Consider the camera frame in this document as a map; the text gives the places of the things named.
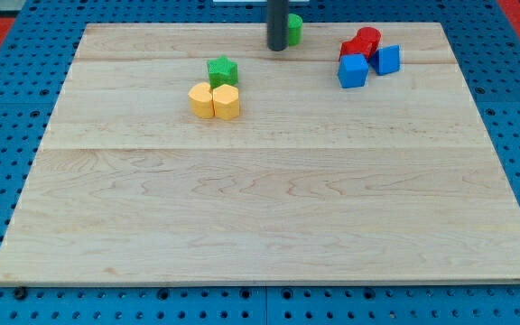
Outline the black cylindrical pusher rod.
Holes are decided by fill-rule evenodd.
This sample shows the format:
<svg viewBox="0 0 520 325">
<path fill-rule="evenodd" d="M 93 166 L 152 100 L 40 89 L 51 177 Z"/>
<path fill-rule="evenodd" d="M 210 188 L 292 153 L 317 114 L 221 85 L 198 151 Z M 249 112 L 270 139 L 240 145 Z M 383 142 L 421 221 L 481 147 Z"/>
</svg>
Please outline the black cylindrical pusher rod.
<svg viewBox="0 0 520 325">
<path fill-rule="evenodd" d="M 283 51 L 288 46 L 288 0 L 266 1 L 267 47 L 271 51 Z"/>
</svg>

